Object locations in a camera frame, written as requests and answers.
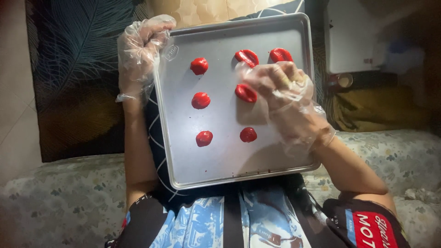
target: clear disposable glove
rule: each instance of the clear disposable glove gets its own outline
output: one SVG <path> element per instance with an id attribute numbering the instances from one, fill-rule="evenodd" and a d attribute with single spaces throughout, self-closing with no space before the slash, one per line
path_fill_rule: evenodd
<path id="1" fill-rule="evenodd" d="M 159 50 L 170 38 L 170 30 L 176 20 L 169 15 L 158 15 L 126 27 L 118 37 L 118 71 L 120 94 L 116 101 L 148 98 L 152 80 L 148 80 L 154 68 L 158 68 Z"/>
<path id="2" fill-rule="evenodd" d="M 335 130 L 323 108 L 313 101 L 314 84 L 293 62 L 236 66 L 239 79 L 268 103 L 268 119 L 280 133 L 288 156 L 305 158 L 315 147 L 328 145 Z"/>

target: floral fabric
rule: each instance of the floral fabric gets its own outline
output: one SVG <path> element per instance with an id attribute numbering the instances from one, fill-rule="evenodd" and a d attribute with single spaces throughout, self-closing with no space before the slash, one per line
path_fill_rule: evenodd
<path id="1" fill-rule="evenodd" d="M 439 192 L 441 185 L 440 139 L 413 130 L 337 136 L 397 196 L 399 219 L 411 246 L 436 247 L 441 230 L 435 220 L 441 219 L 441 207 L 427 191 Z M 303 178 L 318 203 L 338 197 L 323 167 L 303 173 Z M 415 190 L 406 193 L 410 188 Z M 419 189 L 425 189 L 423 196 Z M 46 164 L 1 186 L 0 198 L 0 221 L 10 227 L 6 234 L 14 242 L 12 247 L 102 247 L 118 235 L 125 216 L 123 155 Z"/>

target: red cookie dough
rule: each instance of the red cookie dough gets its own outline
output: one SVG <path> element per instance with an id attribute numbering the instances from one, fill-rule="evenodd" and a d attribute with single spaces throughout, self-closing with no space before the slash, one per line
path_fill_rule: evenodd
<path id="1" fill-rule="evenodd" d="M 204 109 L 210 104 L 211 100 L 207 93 L 198 92 L 194 94 L 193 99 L 191 100 L 191 105 L 195 109 Z"/>
<path id="2" fill-rule="evenodd" d="M 257 93 L 251 87 L 249 87 L 247 84 L 238 84 L 236 86 L 236 90 L 234 90 L 234 93 L 236 93 L 236 96 L 239 97 L 241 100 L 246 102 L 256 102 L 257 101 Z"/>
<path id="3" fill-rule="evenodd" d="M 253 142 L 257 139 L 257 133 L 256 131 L 254 131 L 254 128 L 244 128 L 241 132 L 240 132 L 240 139 L 243 142 Z"/>
<path id="4" fill-rule="evenodd" d="M 240 50 L 236 52 L 234 57 L 237 59 L 237 61 L 245 61 L 251 68 L 259 64 L 259 58 L 257 58 L 257 55 L 251 51 L 251 50 Z"/>
<path id="5" fill-rule="evenodd" d="M 196 135 L 196 144 L 198 147 L 205 147 L 211 143 L 213 134 L 210 131 L 202 131 Z"/>
<path id="6" fill-rule="evenodd" d="M 274 48 L 269 53 L 269 56 L 274 61 L 274 63 L 279 62 L 279 61 L 291 61 L 292 62 L 291 54 L 283 48 Z"/>
<path id="7" fill-rule="evenodd" d="M 205 58 L 197 58 L 191 62 L 190 70 L 196 75 L 202 75 L 208 70 L 208 62 Z"/>

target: baking tray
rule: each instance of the baking tray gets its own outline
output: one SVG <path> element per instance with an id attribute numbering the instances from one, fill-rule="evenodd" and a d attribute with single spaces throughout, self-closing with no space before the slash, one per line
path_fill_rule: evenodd
<path id="1" fill-rule="evenodd" d="M 175 189 L 190 189 L 317 169 L 313 157 L 300 163 L 287 157 L 278 134 L 265 120 L 265 102 L 239 100 L 235 52 L 250 49 L 260 64 L 272 63 L 269 51 L 288 50 L 297 67 L 314 81 L 309 18 L 304 13 L 249 19 L 173 30 L 155 74 L 170 183 Z M 195 75 L 190 62 L 207 59 L 209 69 Z M 193 95 L 206 92 L 211 98 L 205 109 L 191 106 Z M 251 143 L 239 138 L 245 127 L 258 135 Z M 211 131 L 206 147 L 196 145 L 200 131 Z"/>

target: plastic glove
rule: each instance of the plastic glove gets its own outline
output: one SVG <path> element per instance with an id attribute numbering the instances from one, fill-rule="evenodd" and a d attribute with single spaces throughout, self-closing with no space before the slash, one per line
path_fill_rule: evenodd
<path id="1" fill-rule="evenodd" d="M 239 63 L 242 82 L 268 103 L 268 119 L 282 137 L 286 155 L 305 158 L 318 145 L 328 145 L 335 130 L 323 108 L 312 100 L 314 84 L 293 62 L 258 65 Z"/>
<path id="2" fill-rule="evenodd" d="M 120 94 L 116 101 L 150 96 L 153 82 L 148 76 L 159 64 L 159 50 L 170 38 L 176 20 L 158 15 L 142 22 L 134 22 L 118 37 L 118 71 Z"/>

